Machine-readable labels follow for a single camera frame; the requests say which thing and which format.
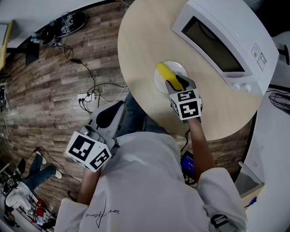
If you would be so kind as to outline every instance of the white plate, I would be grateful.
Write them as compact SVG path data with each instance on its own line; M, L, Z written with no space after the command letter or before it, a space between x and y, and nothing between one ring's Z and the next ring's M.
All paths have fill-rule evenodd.
M187 72L185 68L180 64L175 61L165 61L163 62L166 64L167 67L170 68L170 70L175 74L175 75L180 75L180 76L185 76L187 77ZM154 81L155 85L158 87L158 89L166 94L168 93L167 87L165 85L165 80L163 77L160 75L158 69L156 68L155 73L154 73Z

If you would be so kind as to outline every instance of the microwave window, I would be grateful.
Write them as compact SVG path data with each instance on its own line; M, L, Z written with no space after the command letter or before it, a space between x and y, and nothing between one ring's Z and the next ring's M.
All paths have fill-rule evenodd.
M206 25L193 17L182 33L197 44L223 72L244 72L237 59Z

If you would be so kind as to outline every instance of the electrical outlet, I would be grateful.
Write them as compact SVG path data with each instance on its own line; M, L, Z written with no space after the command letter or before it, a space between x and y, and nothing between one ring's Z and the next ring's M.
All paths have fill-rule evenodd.
M90 95L89 97L87 96L86 93L81 93L77 95L77 100L82 99L82 98L86 98L86 101L88 102L88 101L91 101L91 98L92 98L92 101L94 101L96 99L96 96L95 96L95 93L93 93L92 96Z

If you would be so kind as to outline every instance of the blue display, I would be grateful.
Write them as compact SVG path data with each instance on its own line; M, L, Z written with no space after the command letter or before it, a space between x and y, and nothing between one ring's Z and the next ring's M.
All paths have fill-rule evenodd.
M181 167L187 170L188 172L195 174L194 163L192 158L186 156L181 162Z

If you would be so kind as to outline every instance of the white shoe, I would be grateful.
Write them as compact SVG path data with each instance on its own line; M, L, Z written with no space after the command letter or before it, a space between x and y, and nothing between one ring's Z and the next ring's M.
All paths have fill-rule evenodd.
M46 159L41 155L39 151L36 152L36 154L40 155L42 157L42 164L46 164Z
M60 171L58 171L58 170L56 169L55 177L58 178L58 179L61 179L61 178L63 177L63 175L60 173Z

